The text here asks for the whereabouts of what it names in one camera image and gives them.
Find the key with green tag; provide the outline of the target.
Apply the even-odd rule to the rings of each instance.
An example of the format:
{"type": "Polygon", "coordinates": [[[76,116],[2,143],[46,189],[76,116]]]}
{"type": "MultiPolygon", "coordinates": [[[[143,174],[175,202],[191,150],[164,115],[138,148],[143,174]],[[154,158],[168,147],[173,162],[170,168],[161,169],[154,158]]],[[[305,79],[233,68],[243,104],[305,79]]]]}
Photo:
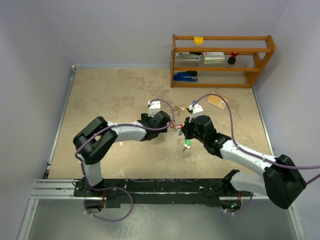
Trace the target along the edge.
{"type": "Polygon", "coordinates": [[[185,139],[185,144],[184,147],[182,149],[182,152],[185,152],[186,150],[191,148],[191,141],[189,139],[185,139]]]}

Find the orange red carabiner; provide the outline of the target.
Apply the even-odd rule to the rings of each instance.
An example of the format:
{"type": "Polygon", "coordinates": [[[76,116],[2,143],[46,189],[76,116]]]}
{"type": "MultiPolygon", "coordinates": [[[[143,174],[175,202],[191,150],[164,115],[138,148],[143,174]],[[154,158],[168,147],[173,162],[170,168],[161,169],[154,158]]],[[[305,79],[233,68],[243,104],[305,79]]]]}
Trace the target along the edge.
{"type": "Polygon", "coordinates": [[[174,106],[170,111],[171,112],[175,112],[178,111],[180,108],[178,106],[174,106]]]}

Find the key with yellow tag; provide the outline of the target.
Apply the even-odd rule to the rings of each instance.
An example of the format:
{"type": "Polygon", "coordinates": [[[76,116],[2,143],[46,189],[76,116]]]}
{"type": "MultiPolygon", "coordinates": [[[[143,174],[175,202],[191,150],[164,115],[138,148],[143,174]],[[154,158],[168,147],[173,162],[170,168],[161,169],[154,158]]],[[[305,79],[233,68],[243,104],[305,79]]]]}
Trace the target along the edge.
{"type": "Polygon", "coordinates": [[[181,112],[185,112],[186,110],[187,110],[187,108],[185,108],[185,107],[178,107],[176,109],[177,116],[179,116],[181,114],[181,112]]]}

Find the key with red tag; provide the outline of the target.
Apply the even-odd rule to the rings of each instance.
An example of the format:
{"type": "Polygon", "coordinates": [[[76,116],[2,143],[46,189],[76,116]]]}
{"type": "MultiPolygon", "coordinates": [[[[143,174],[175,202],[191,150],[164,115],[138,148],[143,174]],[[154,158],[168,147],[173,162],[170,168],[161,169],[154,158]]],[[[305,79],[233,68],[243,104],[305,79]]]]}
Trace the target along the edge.
{"type": "Polygon", "coordinates": [[[175,126],[174,128],[173,128],[173,131],[174,132],[179,132],[181,130],[181,127],[180,126],[175,126]]]}

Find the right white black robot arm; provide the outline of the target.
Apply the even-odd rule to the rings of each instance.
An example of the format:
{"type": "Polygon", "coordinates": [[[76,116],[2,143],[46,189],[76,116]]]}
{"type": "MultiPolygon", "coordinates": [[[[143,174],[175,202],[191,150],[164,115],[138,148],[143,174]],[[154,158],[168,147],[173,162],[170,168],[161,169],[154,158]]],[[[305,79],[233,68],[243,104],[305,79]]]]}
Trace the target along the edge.
{"type": "Polygon", "coordinates": [[[196,139],[213,156],[235,162],[253,175],[237,172],[222,183],[228,196],[247,191],[267,196],[276,206],[288,209],[306,188],[307,183],[297,166],[287,155],[275,157],[254,151],[217,132],[207,115],[187,117],[181,129],[185,139],[196,139]]]}

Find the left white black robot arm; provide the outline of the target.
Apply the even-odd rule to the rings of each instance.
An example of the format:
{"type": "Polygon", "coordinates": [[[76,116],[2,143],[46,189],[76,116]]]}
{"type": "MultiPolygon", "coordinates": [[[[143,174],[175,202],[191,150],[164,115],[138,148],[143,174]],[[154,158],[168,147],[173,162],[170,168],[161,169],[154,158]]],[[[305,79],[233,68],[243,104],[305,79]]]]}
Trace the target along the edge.
{"type": "Polygon", "coordinates": [[[98,196],[103,191],[100,161],[114,143],[150,141],[160,133],[166,133],[171,123],[171,117],[162,110],[154,116],[143,113],[140,120],[132,123],[114,123],[96,117],[72,141],[86,180],[85,190],[91,196],[98,196]]]}

